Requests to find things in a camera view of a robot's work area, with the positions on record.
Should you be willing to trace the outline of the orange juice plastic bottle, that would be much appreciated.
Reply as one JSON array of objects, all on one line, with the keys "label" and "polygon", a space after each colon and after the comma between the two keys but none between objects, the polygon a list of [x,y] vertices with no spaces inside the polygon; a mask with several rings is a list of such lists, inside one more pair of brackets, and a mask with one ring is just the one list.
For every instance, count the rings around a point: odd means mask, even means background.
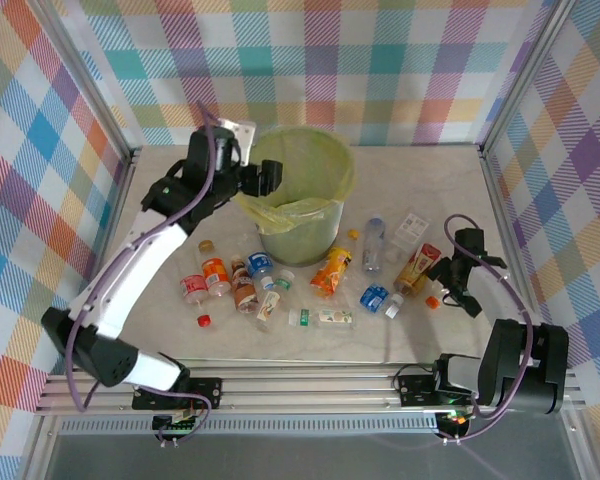
[{"label": "orange juice plastic bottle", "polygon": [[353,258],[353,248],[334,246],[310,280],[310,286],[321,297],[328,298],[335,294],[349,264]]}]

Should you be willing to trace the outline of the blue label plastic bottle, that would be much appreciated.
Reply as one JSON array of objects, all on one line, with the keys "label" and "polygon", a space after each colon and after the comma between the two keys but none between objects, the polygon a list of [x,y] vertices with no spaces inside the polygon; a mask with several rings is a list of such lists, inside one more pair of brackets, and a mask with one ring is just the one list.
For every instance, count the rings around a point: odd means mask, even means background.
[{"label": "blue label plastic bottle", "polygon": [[261,286],[264,290],[270,290],[274,286],[273,272],[274,265],[270,256],[264,252],[254,252],[247,257],[247,271],[254,283]]},{"label": "blue label plastic bottle", "polygon": [[372,283],[363,292],[360,305],[372,314],[383,314],[394,319],[404,303],[404,297],[399,293],[390,293],[378,283]]}]

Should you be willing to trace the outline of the brown label plastic bottle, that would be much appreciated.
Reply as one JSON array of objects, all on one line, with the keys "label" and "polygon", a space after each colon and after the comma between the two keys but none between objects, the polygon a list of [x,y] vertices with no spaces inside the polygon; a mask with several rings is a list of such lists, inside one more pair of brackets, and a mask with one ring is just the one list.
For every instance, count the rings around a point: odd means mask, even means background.
[{"label": "brown label plastic bottle", "polygon": [[231,289],[235,308],[239,313],[251,314],[258,308],[257,293],[244,260],[239,255],[231,258]]}]

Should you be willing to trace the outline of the red yellow label bottle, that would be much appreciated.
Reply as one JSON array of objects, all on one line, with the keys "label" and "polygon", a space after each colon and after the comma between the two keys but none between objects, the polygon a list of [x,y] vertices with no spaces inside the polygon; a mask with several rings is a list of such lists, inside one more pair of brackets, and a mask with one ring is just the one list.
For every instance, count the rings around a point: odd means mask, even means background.
[{"label": "red yellow label bottle", "polygon": [[421,244],[394,280],[395,292],[403,296],[417,295],[426,283],[428,271],[440,256],[441,251],[435,246]]}]

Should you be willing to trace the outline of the translucent green plastic bin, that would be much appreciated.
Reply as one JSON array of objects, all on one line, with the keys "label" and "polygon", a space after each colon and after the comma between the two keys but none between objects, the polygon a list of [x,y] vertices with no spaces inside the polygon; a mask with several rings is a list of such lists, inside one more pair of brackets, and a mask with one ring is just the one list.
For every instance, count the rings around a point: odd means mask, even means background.
[{"label": "translucent green plastic bin", "polygon": [[323,259],[334,244],[344,204],[327,210],[326,217],[300,225],[286,233],[259,232],[265,251],[276,262],[288,266],[308,266]]}]

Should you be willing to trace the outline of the clear water bottle blue cap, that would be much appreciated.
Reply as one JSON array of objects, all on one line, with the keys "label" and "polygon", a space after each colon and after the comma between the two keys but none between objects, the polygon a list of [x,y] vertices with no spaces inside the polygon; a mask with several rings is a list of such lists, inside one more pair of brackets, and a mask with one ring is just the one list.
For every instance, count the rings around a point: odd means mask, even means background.
[{"label": "clear water bottle blue cap", "polygon": [[371,217],[365,225],[361,265],[367,274],[379,274],[382,270],[385,230],[380,216]]}]

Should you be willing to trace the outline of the plaid fabric wall panel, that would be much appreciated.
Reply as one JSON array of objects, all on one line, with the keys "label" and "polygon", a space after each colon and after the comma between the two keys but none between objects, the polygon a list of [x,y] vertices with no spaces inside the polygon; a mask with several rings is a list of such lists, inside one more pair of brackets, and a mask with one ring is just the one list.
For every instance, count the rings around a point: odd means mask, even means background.
[{"label": "plaid fabric wall panel", "polygon": [[52,0],[128,143],[199,107],[365,146],[475,143],[553,0]]},{"label": "plaid fabric wall panel", "polygon": [[42,316],[90,276],[122,167],[27,0],[0,0],[0,480],[58,361]]},{"label": "plaid fabric wall panel", "polygon": [[600,441],[600,0],[576,0],[494,163],[539,313],[569,334]]}]

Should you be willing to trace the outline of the red label plastic bottle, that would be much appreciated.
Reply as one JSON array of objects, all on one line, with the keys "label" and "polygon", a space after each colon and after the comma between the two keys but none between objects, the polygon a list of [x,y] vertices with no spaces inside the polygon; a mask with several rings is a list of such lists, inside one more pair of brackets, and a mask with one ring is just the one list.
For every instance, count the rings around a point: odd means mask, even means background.
[{"label": "red label plastic bottle", "polygon": [[184,300],[189,304],[202,304],[209,297],[205,279],[201,274],[183,277],[180,287]]}]

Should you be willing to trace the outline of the yellow plastic bin liner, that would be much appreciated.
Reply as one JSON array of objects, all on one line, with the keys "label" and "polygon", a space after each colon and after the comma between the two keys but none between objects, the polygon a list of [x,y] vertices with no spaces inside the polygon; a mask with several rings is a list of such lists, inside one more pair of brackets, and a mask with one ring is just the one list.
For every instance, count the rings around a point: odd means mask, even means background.
[{"label": "yellow plastic bin liner", "polygon": [[348,140],[337,133],[307,127],[280,127],[262,134],[250,160],[282,164],[282,181],[265,197],[238,194],[235,202],[264,235],[286,233],[326,217],[344,204],[355,184],[355,159]]}]

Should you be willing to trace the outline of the clear plastic packet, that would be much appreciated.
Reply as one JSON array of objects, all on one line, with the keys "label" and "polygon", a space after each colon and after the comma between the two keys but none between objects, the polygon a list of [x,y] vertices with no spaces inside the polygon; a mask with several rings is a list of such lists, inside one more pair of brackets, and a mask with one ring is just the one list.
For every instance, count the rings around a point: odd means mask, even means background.
[{"label": "clear plastic packet", "polygon": [[410,212],[390,236],[385,251],[385,259],[397,264],[408,257],[427,238],[431,220]]}]

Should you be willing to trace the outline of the aluminium table side rail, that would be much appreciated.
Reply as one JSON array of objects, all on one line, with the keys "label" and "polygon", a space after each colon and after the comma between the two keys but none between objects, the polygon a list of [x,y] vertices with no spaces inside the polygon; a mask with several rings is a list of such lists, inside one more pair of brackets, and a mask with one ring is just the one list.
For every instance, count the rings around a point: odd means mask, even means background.
[{"label": "aluminium table side rail", "polygon": [[505,260],[509,266],[512,278],[511,282],[518,290],[526,305],[531,308],[531,312],[536,320],[552,323],[567,330],[570,334],[570,349],[572,349],[575,345],[575,340],[571,332],[571,326],[575,320],[575,317],[572,315],[572,308],[559,311],[558,315],[552,316],[549,307],[539,301],[528,269],[531,257],[525,248],[519,244],[511,208],[497,180],[494,161],[481,149],[478,149],[477,153],[494,212],[499,237],[504,249]]},{"label": "aluminium table side rail", "polygon": [[108,244],[117,225],[115,210],[125,190],[124,182],[131,176],[132,164],[138,152],[114,168],[113,179],[90,179],[85,168],[78,165],[69,183],[67,197],[60,214],[76,229],[70,242],[69,257],[63,279],[58,284],[52,305],[60,310],[68,307],[104,261]]}]

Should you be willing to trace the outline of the orange label bottle gold cap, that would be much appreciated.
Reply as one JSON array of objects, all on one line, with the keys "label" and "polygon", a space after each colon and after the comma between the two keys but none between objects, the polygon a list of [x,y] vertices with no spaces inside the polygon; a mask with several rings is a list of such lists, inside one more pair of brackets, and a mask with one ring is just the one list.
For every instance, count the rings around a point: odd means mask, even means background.
[{"label": "orange label bottle gold cap", "polygon": [[202,274],[211,296],[223,296],[231,290],[229,275],[224,261],[211,240],[198,244]]}]

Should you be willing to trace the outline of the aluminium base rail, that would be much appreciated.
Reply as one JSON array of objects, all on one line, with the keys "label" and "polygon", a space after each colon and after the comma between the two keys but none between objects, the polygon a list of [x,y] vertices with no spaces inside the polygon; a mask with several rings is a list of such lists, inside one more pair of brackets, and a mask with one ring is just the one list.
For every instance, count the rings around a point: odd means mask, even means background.
[{"label": "aluminium base rail", "polygon": [[[400,396],[391,384],[389,369],[347,368],[229,368],[202,369],[204,378],[222,380],[218,413],[383,413],[401,408],[424,411],[449,410],[441,401],[401,407]],[[134,387],[122,384],[99,387],[86,413],[132,412],[138,398]],[[563,409],[583,409],[583,393],[573,373],[567,374]],[[51,376],[43,389],[36,413],[77,414],[67,381]]]}]

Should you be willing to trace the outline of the beige label bottle white cap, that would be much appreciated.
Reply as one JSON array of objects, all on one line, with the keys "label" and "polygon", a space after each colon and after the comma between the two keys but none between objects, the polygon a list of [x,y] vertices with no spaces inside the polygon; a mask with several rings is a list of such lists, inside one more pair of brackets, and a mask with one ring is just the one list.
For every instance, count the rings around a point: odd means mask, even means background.
[{"label": "beige label bottle white cap", "polygon": [[295,274],[282,269],[273,281],[273,286],[265,290],[264,298],[256,314],[256,324],[259,330],[268,332],[273,320],[281,315],[285,302],[295,280]]}]

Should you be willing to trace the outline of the green white label clear bottle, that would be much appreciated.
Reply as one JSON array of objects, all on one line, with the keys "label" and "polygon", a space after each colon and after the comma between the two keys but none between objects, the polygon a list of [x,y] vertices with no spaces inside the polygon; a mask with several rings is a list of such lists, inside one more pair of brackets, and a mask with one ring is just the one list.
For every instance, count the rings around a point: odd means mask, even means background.
[{"label": "green white label clear bottle", "polygon": [[353,313],[346,310],[329,308],[292,309],[288,314],[288,324],[301,328],[352,328]]}]

